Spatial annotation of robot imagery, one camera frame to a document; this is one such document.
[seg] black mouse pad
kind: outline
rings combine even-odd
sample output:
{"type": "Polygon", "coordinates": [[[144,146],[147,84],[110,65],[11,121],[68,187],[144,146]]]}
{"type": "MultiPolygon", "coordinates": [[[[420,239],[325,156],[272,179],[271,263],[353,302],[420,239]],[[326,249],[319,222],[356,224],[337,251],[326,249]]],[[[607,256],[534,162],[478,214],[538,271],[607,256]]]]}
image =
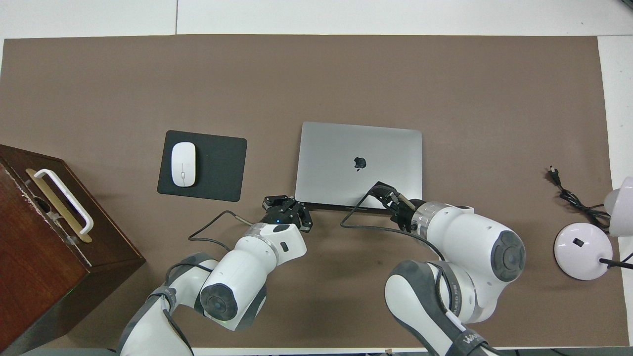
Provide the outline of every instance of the black mouse pad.
{"type": "Polygon", "coordinates": [[[169,130],[157,190],[161,194],[239,201],[245,161],[246,139],[169,130]],[[172,148],[179,142],[196,147],[196,181],[191,187],[179,187],[172,180],[172,148]]]}

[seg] dark brown wooden cabinet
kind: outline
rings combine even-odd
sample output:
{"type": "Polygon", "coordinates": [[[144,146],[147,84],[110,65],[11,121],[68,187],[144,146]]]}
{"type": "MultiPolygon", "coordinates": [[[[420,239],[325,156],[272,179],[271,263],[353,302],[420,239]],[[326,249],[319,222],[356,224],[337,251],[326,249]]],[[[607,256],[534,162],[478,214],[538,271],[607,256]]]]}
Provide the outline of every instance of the dark brown wooden cabinet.
{"type": "Polygon", "coordinates": [[[0,145],[2,356],[64,335],[144,262],[63,160],[0,145]]]}

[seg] white handle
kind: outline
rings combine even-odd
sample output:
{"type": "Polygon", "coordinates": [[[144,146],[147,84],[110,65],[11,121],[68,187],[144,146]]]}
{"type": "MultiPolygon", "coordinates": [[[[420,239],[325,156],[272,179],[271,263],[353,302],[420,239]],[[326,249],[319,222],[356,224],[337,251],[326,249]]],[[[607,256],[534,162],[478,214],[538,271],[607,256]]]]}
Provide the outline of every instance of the white handle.
{"type": "Polygon", "coordinates": [[[68,201],[70,201],[73,207],[75,207],[75,209],[79,212],[79,214],[84,218],[85,227],[79,233],[87,234],[88,231],[90,231],[92,227],[94,226],[92,217],[90,217],[88,212],[85,211],[84,207],[81,206],[81,204],[77,201],[73,193],[71,193],[68,190],[68,188],[66,187],[66,184],[64,184],[64,182],[61,181],[61,179],[57,176],[57,174],[55,174],[55,172],[53,172],[50,169],[40,169],[33,176],[35,176],[35,178],[41,178],[44,176],[44,174],[48,174],[51,177],[51,179],[53,180],[57,188],[59,188],[61,192],[64,193],[66,198],[68,198],[68,201]]]}

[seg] computer mouse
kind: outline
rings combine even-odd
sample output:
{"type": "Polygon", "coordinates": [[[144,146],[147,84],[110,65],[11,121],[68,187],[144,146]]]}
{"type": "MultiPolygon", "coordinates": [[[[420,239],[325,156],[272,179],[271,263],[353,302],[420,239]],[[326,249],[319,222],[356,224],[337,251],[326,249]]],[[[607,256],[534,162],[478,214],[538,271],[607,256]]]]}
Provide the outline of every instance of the computer mouse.
{"type": "Polygon", "coordinates": [[[196,147],[191,142],[173,145],[172,180],[178,187],[191,187],[196,182],[196,147]]]}

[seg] apple logo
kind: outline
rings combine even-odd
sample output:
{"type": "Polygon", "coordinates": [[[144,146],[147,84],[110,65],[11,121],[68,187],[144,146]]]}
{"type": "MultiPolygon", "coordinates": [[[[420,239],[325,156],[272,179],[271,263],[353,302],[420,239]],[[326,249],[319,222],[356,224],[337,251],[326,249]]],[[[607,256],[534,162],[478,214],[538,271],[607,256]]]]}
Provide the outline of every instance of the apple logo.
{"type": "Polygon", "coordinates": [[[356,165],[354,166],[354,168],[357,168],[356,169],[357,172],[359,170],[367,167],[367,161],[365,161],[365,159],[363,157],[356,157],[356,158],[354,158],[354,162],[356,162],[356,165]]]}

